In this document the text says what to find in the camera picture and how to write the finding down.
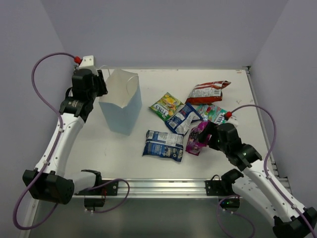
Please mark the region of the magenta candy bag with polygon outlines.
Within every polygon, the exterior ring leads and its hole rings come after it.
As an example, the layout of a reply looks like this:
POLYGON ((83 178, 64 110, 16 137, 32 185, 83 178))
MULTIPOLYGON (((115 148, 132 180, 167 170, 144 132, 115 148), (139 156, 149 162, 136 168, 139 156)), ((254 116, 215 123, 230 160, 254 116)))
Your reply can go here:
POLYGON ((199 156, 202 148, 207 147, 211 135, 207 134, 206 136, 203 136, 202 142, 199 141, 199 135, 204 131, 209 122, 209 120, 202 121, 191 129, 186 145, 186 152, 195 156, 199 156))

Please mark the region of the green mint candy bag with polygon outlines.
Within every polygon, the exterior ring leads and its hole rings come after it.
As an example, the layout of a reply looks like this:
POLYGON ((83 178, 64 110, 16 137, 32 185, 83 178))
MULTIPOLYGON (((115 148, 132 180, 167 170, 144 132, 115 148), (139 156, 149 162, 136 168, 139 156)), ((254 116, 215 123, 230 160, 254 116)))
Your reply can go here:
POLYGON ((203 121, 211 121, 215 124, 226 123, 224 120, 224 114, 226 110, 214 105, 214 104, 203 104, 196 108, 198 114, 201 116, 203 121))

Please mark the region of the blue white snack bag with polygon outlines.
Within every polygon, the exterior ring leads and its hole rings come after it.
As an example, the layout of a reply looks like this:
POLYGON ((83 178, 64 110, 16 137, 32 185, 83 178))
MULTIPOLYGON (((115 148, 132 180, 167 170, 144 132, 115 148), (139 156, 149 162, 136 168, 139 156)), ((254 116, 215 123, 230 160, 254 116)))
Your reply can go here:
POLYGON ((190 103, 186 103, 179 112, 165 121, 165 125, 172 133, 184 136, 190 129, 191 123, 200 120, 203 120, 202 116, 190 103))

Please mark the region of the dark blue snack bar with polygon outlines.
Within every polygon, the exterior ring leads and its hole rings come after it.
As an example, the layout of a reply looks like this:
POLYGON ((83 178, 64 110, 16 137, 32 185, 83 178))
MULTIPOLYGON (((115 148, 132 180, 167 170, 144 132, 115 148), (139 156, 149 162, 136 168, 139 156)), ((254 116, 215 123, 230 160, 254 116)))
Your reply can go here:
POLYGON ((184 154, 184 136, 176 133, 148 130, 143 156, 157 156, 181 162, 184 154))

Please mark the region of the light blue paper bag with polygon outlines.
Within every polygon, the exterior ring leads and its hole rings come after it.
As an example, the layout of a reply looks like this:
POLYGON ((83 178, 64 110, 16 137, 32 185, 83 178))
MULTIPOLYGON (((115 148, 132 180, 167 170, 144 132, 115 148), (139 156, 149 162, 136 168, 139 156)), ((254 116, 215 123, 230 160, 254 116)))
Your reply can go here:
POLYGON ((137 73, 115 69, 106 79, 108 93, 99 98, 99 105, 112 132, 130 135, 142 108, 137 73))

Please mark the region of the red snack mix bag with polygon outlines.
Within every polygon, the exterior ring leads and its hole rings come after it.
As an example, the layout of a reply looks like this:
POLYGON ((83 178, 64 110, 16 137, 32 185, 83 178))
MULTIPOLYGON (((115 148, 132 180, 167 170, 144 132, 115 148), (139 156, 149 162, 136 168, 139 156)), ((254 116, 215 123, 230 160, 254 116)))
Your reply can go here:
POLYGON ((215 81, 197 84, 187 97, 185 103, 190 103, 191 105, 202 105, 220 102, 223 97, 222 90, 230 84, 231 82, 229 81, 215 81))

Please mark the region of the yellow green Fox's candy bag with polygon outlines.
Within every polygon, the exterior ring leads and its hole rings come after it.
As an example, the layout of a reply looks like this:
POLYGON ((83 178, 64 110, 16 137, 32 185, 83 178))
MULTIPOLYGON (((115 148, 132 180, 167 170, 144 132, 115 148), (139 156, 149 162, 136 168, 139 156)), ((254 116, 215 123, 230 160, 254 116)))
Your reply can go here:
POLYGON ((149 108, 163 121, 171 118, 177 109, 184 105, 179 99, 166 92, 158 101, 149 108))

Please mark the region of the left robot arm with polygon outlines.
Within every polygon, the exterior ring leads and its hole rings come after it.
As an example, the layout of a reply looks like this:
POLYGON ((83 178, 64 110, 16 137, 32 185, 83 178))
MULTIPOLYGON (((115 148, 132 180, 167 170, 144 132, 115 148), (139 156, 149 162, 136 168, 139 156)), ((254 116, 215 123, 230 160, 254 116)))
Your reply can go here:
POLYGON ((44 155, 33 170, 26 170, 22 176, 33 198, 58 204, 67 204, 78 192, 74 180, 64 177, 65 166, 95 99, 107 94, 102 71, 75 70, 68 92, 72 95, 66 94, 60 104, 56 129, 44 155))

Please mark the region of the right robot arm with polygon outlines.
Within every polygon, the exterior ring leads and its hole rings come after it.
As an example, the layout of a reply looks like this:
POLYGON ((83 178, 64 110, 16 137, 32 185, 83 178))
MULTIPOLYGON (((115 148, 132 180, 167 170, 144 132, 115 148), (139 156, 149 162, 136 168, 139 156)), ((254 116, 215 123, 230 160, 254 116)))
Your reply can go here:
POLYGON ((241 141, 233 124, 208 121, 198 141, 221 151, 235 166, 221 176, 222 192, 247 200, 271 223, 277 238, 316 236, 316 209, 303 205, 282 185, 258 151, 241 141))

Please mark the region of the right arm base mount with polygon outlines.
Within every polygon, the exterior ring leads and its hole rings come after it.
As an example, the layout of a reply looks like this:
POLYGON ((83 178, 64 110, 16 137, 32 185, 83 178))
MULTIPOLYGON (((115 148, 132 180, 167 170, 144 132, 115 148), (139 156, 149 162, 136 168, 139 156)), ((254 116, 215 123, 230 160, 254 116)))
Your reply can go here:
POLYGON ((222 176, 214 175, 211 179, 205 180, 207 196, 219 197, 220 207, 230 212, 236 212, 240 207, 240 198, 234 193, 232 185, 242 174, 233 169, 222 176))

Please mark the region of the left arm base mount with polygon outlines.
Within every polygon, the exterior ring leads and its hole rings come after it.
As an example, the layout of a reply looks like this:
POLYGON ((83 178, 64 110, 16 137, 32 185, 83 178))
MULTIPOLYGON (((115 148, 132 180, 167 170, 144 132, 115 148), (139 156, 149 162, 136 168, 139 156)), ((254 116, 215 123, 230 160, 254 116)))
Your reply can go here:
POLYGON ((82 170, 71 180, 74 183, 74 195, 85 196, 84 207, 87 210, 96 211, 96 208, 102 208, 107 195, 117 196, 119 182, 103 180, 98 171, 82 170))

